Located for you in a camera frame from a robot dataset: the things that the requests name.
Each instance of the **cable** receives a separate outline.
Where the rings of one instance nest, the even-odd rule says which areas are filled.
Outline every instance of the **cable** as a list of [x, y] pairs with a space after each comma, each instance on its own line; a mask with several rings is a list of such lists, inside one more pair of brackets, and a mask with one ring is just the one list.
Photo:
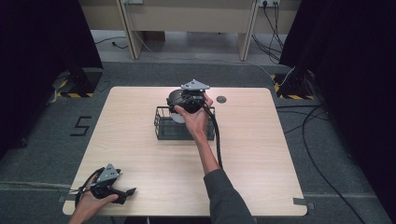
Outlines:
[[119, 49], [126, 49], [126, 48], [128, 48], [128, 45], [127, 46], [125, 46], [125, 47], [120, 47], [118, 44], [116, 44], [116, 42], [111, 42], [111, 44], [113, 45], [113, 47], [117, 47], [117, 48], [119, 48]]
[[309, 117], [311, 116], [311, 114], [314, 113], [315, 110], [317, 110], [318, 108], [320, 108], [321, 105], [316, 106], [311, 112], [309, 112], [309, 114], [306, 116], [304, 122], [303, 122], [303, 141], [304, 141], [304, 147], [306, 150], [306, 153], [308, 154], [309, 159], [311, 160], [312, 164], [314, 165], [315, 169], [318, 171], [318, 173], [320, 174], [320, 176], [323, 178], [324, 181], [326, 181], [326, 183], [335, 191], [336, 194], [338, 194], [338, 196], [344, 201], [344, 203], [352, 210], [352, 212], [356, 215], [356, 217], [361, 221], [361, 223], [365, 223], [364, 220], [361, 218], [361, 216], [358, 214], [358, 212], [355, 210], [355, 208], [353, 208], [353, 206], [344, 198], [344, 196], [338, 191], [338, 189], [335, 188], [335, 186], [330, 183], [330, 181], [326, 178], [326, 176], [319, 170], [317, 164], [315, 163], [314, 159], [312, 158], [311, 152], [309, 151], [308, 145], [306, 143], [306, 139], [305, 139], [305, 124], [307, 123]]
[[110, 40], [110, 39], [120, 39], [120, 38], [126, 38], [126, 37], [125, 36], [114, 36], [114, 37], [103, 39], [103, 40], [101, 40], [99, 42], [95, 42], [95, 44], [100, 44], [100, 43], [105, 42], [105, 41]]
[[140, 38], [140, 36], [137, 34], [137, 31], [134, 31], [134, 33], [136, 34], [137, 38], [140, 40], [140, 42], [142, 42], [143, 46], [145, 46], [146, 49], [148, 49], [148, 51], [153, 52], [152, 49], [150, 49], [145, 42]]
[[49, 184], [40, 182], [1, 181], [0, 185], [28, 186], [35, 189], [70, 189], [70, 185]]
[[[159, 59], [159, 60], [172, 60], [172, 59], [177, 59], [177, 60], [199, 60], [199, 61], [204, 61], [204, 62], [216, 62], [216, 61], [219, 61], [219, 62], [225, 62], [225, 63], [247, 63], [247, 64], [251, 64], [251, 65], [255, 65], [255, 66], [259, 67], [259, 68], [260, 68], [262, 71], [264, 71], [265, 74], [268, 75], [268, 77], [271, 78], [271, 80], [272, 80], [271, 75], [270, 75], [263, 67], [261, 67], [260, 65], [258, 65], [258, 64], [256, 64], [256, 63], [249, 63], [249, 62], [230, 62], [230, 61], [226, 61], [226, 60], [222, 60], [222, 59], [202, 59], [202, 58], [197, 58], [197, 57], [194, 57], [194, 58], [179, 58], [179, 57], [171, 56], [171, 57], [161, 58], [161, 57], [158, 57], [158, 56], [148, 56], [148, 55], [142, 55], [142, 57], [156, 58], [156, 59]], [[280, 86], [282, 86], [282, 85], [285, 83], [286, 78], [289, 76], [289, 74], [290, 74], [290, 72], [286, 75], [285, 79], [283, 80], [283, 82], [282, 82], [281, 84], [277, 84], [277, 83], [274, 82], [273, 80], [272, 80], [272, 82], [274, 83], [275, 86], [280, 87]]]
[[216, 121], [216, 117], [213, 115], [213, 113], [210, 111], [209, 105], [202, 105], [198, 101], [193, 100], [196, 104], [198, 104], [201, 108], [204, 109], [204, 111], [209, 115], [209, 117], [212, 119], [213, 126], [215, 127], [215, 134], [216, 134], [216, 150], [217, 150], [217, 156], [218, 156], [218, 163], [219, 167], [223, 169], [222, 165], [222, 159], [221, 159], [221, 151], [220, 151], [220, 134], [219, 134], [219, 125], [218, 122]]
[[274, 62], [272, 60], [272, 58], [274, 58], [275, 60], [277, 60], [279, 62], [279, 58], [273, 53], [272, 51], [276, 51], [276, 52], [281, 52], [280, 50], [277, 49], [271, 49], [270, 47], [265, 46], [262, 42], [260, 42], [257, 38], [256, 35], [252, 35], [254, 42], [256, 42], [256, 45], [259, 47], [260, 50], [264, 51], [265, 53], [268, 54], [268, 56], [270, 57], [270, 60], [272, 63], [278, 64], [277, 62]]
[[[293, 113], [293, 114], [308, 115], [307, 113], [300, 112], [300, 111], [277, 111], [277, 112], [278, 113]], [[326, 113], [326, 112], [320, 112], [320, 113], [318, 113], [316, 115], [312, 115], [312, 118], [322, 119], [322, 120], [330, 120], [330, 119], [324, 119], [324, 118], [318, 117], [318, 115], [321, 115], [321, 114], [324, 114], [324, 113]]]
[[76, 194], [76, 200], [75, 200], [75, 207], [77, 207], [77, 204], [78, 204], [79, 199], [81, 198], [82, 194], [83, 194], [84, 192], [87, 191], [87, 190], [84, 190], [84, 189], [87, 187], [87, 185], [88, 185], [88, 183], [90, 182], [90, 180], [91, 180], [95, 175], [102, 173], [104, 170], [105, 170], [105, 167], [102, 167], [102, 168], [100, 168], [100, 169], [97, 169], [95, 172], [93, 172], [93, 173], [90, 175], [90, 177], [88, 177], [88, 179], [84, 182], [84, 184], [83, 184], [81, 187], [78, 188], [78, 193]]
[[279, 106], [276, 106], [276, 109], [295, 108], [295, 107], [316, 107], [316, 106], [320, 106], [320, 105], [279, 105]]
[[[267, 1], [264, 1], [264, 3], [263, 3], [263, 11], [264, 11], [264, 15], [265, 15], [265, 17], [267, 18], [267, 20], [268, 20], [268, 22], [270, 23], [270, 26], [271, 26], [271, 30], [273, 31], [273, 38], [275, 38], [275, 40], [276, 40], [276, 42], [279, 44], [279, 46], [283, 49], [283, 43], [282, 43], [282, 41], [280, 40], [280, 38], [279, 38], [279, 35], [278, 35], [278, 33], [277, 33], [277, 18], [276, 18], [276, 28], [274, 28], [274, 26], [273, 26], [273, 24], [271, 23], [271, 20], [270, 20], [270, 18], [268, 17], [268, 15], [267, 15], [267, 12], [265, 11], [265, 9], [267, 8], [267, 4], [266, 4], [266, 2]], [[276, 17], [279, 17], [278, 16], [278, 7], [277, 7], [277, 3], [275, 4], [275, 12], [276, 12]]]
[[[316, 114], [316, 115], [312, 115], [312, 117], [310, 117], [306, 122], [310, 121], [311, 119], [329, 120], [329, 119], [323, 119], [323, 118], [319, 118], [319, 117], [318, 117], [318, 115], [323, 114], [323, 113], [326, 113], [326, 112], [321, 112], [321, 113], [318, 113], [318, 114]], [[300, 128], [300, 127], [302, 127], [302, 126], [303, 126], [303, 124], [300, 124], [300, 125], [298, 125], [297, 127], [294, 127], [294, 128], [292, 128], [292, 129], [290, 129], [290, 130], [284, 132], [283, 134], [291, 133], [292, 131], [297, 130], [298, 128]]]

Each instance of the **left hand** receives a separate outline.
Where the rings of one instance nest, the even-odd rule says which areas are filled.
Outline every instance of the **left hand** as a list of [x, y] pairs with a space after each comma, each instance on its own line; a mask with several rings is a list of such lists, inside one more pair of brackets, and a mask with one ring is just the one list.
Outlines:
[[77, 204], [77, 208], [70, 218], [69, 224], [84, 223], [88, 221], [93, 215], [95, 215], [102, 207], [108, 203], [112, 203], [119, 198], [117, 194], [111, 194], [104, 199], [95, 198], [92, 193], [88, 190], [82, 194], [81, 199]]

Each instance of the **gray carpet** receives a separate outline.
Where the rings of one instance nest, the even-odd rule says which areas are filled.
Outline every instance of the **gray carpet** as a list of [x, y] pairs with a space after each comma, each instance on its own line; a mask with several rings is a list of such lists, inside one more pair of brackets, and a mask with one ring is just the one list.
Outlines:
[[[271, 78], [254, 65], [104, 63], [104, 67], [92, 98], [58, 98], [41, 113], [27, 136], [28, 146], [9, 150], [0, 161], [0, 223], [67, 222], [69, 217], [63, 214], [63, 204], [58, 198], [66, 194], [74, 180], [111, 87], [176, 87], [195, 78], [211, 87], [268, 88], [276, 106], [320, 104], [317, 99], [278, 99]], [[282, 66], [265, 68], [270, 74], [289, 71]], [[299, 126], [312, 109], [278, 109], [297, 176], [310, 205], [308, 214], [304, 217], [259, 217], [258, 223], [360, 223], [308, 157]], [[305, 139], [320, 171], [366, 223], [390, 223], [364, 174], [348, 157], [347, 148], [329, 121], [325, 108], [321, 107], [315, 114], [319, 115], [305, 125]], [[85, 136], [70, 136], [82, 132], [75, 129], [80, 116], [91, 117], [80, 123], [90, 128]], [[117, 217], [116, 222], [123, 223], [124, 219]], [[89, 223], [111, 223], [111, 220], [95, 217]]]

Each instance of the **black wire basket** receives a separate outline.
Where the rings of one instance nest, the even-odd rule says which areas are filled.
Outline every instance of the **black wire basket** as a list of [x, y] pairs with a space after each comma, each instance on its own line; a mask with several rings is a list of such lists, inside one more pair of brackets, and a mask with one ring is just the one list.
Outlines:
[[[210, 107], [215, 116], [215, 107]], [[170, 115], [169, 106], [157, 106], [154, 119], [155, 133], [158, 140], [193, 140], [186, 124], [175, 122]], [[206, 125], [207, 140], [215, 139], [215, 127], [209, 118]]]

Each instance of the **sleeve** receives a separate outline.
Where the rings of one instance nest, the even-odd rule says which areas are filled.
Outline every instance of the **sleeve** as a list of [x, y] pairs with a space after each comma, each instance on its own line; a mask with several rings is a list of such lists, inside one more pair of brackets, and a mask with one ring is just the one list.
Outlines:
[[210, 172], [204, 177], [210, 200], [210, 218], [213, 224], [252, 223], [247, 205], [222, 169]]

